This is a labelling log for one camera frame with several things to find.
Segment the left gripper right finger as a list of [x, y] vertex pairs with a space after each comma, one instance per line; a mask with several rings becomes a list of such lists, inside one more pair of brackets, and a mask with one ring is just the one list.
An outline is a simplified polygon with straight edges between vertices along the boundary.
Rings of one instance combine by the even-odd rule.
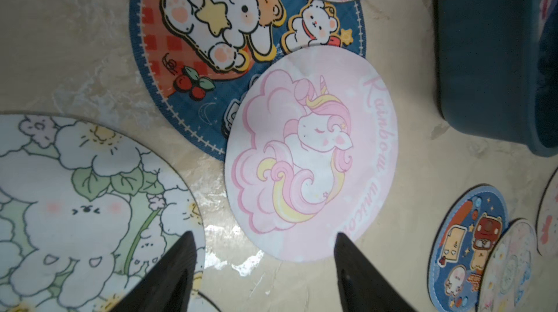
[[334, 259], [344, 312], [414, 310], [342, 232], [337, 234]]

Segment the dark blue cartoon coaster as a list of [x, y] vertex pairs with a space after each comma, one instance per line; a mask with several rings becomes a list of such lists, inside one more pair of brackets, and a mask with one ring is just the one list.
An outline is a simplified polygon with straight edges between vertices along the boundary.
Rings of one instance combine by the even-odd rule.
[[245, 93], [274, 62], [306, 46], [366, 53], [357, 1], [131, 0], [129, 26], [162, 115], [217, 160]]

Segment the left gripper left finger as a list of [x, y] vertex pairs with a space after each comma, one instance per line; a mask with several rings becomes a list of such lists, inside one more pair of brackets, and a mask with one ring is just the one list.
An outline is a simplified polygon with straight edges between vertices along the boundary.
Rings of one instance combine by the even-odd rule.
[[111, 311], [186, 311], [196, 259], [193, 233], [186, 232]]

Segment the pink unicorn coaster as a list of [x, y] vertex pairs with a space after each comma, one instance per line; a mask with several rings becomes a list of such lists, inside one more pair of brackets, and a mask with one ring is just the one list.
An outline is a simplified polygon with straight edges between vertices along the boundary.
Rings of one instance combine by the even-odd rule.
[[228, 201], [264, 253], [317, 261], [338, 233], [356, 240], [372, 225], [397, 160], [382, 77], [351, 51], [312, 46], [274, 63], [241, 102], [225, 155]]

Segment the teal plastic storage box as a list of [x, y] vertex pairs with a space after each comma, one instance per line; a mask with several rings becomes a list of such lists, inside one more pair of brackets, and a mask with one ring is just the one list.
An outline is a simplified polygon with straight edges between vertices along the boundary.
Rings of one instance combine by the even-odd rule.
[[557, 0], [436, 0], [440, 109], [456, 130], [557, 154]]

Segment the blue character coaster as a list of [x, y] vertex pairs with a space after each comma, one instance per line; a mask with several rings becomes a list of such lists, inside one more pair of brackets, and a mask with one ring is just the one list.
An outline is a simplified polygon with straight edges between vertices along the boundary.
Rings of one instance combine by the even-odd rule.
[[438, 311], [476, 308], [488, 258], [508, 227], [507, 205], [495, 187], [481, 184], [456, 201], [430, 256], [428, 293]]

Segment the cream cartoon coaster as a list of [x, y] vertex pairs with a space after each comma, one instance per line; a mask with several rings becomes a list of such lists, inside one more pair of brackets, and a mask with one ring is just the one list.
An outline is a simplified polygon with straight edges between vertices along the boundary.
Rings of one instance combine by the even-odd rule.
[[533, 225], [525, 219], [514, 221], [488, 259], [478, 311], [515, 311], [530, 286], [536, 254]]

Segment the white daisy coaster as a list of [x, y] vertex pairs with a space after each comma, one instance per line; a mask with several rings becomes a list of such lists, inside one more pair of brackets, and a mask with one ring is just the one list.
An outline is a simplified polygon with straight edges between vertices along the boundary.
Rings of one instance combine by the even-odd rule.
[[103, 125], [1, 116], [1, 310], [110, 311], [186, 232], [202, 311], [203, 221], [170, 164]]

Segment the pink rabbit coaster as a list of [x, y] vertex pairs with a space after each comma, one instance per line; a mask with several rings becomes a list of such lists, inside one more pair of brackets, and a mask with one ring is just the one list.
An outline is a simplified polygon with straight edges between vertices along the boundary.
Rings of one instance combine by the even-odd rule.
[[557, 171], [547, 184], [537, 217], [538, 251], [543, 257], [557, 257]]

